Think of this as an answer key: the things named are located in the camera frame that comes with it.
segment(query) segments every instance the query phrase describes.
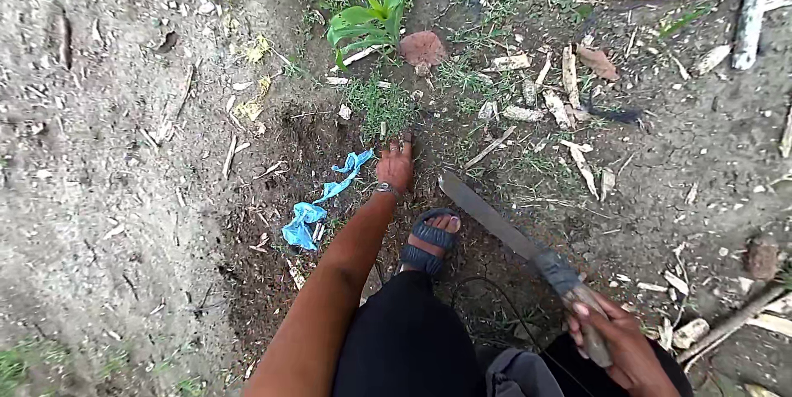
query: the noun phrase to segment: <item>fingernail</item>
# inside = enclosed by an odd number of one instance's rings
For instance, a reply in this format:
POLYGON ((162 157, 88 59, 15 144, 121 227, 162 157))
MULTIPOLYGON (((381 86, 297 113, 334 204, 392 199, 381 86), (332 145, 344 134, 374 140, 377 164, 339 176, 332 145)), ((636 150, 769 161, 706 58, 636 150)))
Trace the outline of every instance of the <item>fingernail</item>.
POLYGON ((580 316, 587 317, 589 316, 589 308, 585 306, 583 303, 573 303, 572 309, 580 316))

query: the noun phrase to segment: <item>sandal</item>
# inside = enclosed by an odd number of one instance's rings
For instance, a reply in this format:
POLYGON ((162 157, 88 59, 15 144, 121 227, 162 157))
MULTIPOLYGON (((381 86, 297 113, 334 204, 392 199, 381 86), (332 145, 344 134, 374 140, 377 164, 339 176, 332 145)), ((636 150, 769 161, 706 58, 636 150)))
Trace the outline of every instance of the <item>sandal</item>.
MULTIPOLYGON (((456 246, 456 233, 451 233, 441 228, 432 227, 426 221, 438 216, 450 215, 460 217, 460 214, 451 209, 432 209, 421 214, 412 225, 412 235, 419 240, 437 246, 448 253, 456 246)), ((422 270, 429 275, 436 275, 443 268, 443 260, 437 256, 405 243, 399 252, 402 265, 409 264, 415 270, 422 270)))

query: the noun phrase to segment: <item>right hand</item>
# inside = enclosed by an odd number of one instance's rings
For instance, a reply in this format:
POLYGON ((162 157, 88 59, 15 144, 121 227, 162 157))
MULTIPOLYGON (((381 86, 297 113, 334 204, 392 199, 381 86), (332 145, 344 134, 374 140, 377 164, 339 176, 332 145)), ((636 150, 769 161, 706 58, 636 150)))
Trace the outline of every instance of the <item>right hand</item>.
POLYGON ((387 182, 399 193, 407 193, 413 186, 413 135, 405 132, 402 143, 393 141, 382 149, 377 162, 377 181, 387 182))
POLYGON ((613 365, 607 368, 608 375, 632 397, 679 397, 679 392, 668 379, 658 357, 654 354, 639 321, 618 304, 593 292, 599 306, 608 318, 579 301, 573 303, 575 315, 569 317, 569 334, 577 345, 580 355, 585 355, 585 343, 580 325, 594 326, 608 343, 613 365))

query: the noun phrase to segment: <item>wooden handle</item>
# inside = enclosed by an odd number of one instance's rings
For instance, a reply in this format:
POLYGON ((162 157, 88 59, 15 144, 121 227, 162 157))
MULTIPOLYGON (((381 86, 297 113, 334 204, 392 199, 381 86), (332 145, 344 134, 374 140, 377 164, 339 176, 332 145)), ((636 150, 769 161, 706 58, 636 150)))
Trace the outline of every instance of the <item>wooden handle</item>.
MULTIPOLYGON (((589 286, 585 284, 580 284, 575 289, 568 291, 562 298, 564 300, 564 305, 570 311, 573 311, 572 303, 574 301, 581 301, 582 303, 588 304, 589 308, 598 311, 605 318, 608 318, 608 316, 605 314, 605 311, 602 310, 602 308, 599 306, 599 303, 594 299, 594 295, 592 295, 592 291, 589 289, 589 286)), ((605 339, 602 337, 602 334, 600 334, 594 326, 589 324, 582 325, 580 332, 583 333, 583 341, 586 344, 586 353, 589 354, 591 360, 594 361, 594 363, 597 363, 600 368, 607 368, 608 366, 613 365, 611 353, 608 351, 608 346, 605 344, 605 339)))

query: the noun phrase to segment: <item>corn plant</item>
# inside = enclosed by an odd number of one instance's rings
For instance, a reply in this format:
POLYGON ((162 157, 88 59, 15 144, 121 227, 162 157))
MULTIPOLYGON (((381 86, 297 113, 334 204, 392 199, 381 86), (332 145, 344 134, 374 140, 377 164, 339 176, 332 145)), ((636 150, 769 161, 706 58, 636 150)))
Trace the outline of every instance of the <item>corn plant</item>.
POLYGON ((344 55, 374 45, 396 46, 405 0, 366 0, 368 7, 348 7, 330 19, 327 40, 336 48, 336 64, 346 70, 344 55), (339 48, 342 39, 353 40, 339 48))

